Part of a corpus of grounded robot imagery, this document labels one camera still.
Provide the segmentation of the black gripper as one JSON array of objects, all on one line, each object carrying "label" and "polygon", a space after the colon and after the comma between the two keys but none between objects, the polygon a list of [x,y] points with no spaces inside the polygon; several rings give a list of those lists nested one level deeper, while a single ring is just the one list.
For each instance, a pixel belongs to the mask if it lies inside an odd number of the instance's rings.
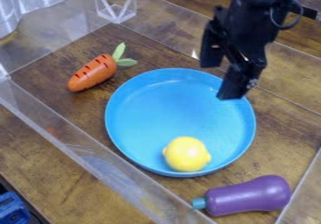
[{"label": "black gripper", "polygon": [[239,99],[258,84],[267,65],[264,48],[283,28],[287,0],[231,0],[215,6],[200,43],[200,67],[219,67],[223,57],[230,67],[216,97]]}]

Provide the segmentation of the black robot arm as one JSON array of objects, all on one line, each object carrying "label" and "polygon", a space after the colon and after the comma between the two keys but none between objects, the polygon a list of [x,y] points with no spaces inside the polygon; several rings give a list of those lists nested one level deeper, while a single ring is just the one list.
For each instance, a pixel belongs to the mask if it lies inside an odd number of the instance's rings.
[{"label": "black robot arm", "polygon": [[228,70],[216,97],[236,99],[258,84],[267,65],[264,48],[280,30],[295,26],[286,23],[298,0],[230,0],[227,7],[214,8],[200,45],[202,67],[218,67],[223,59],[230,61]]}]

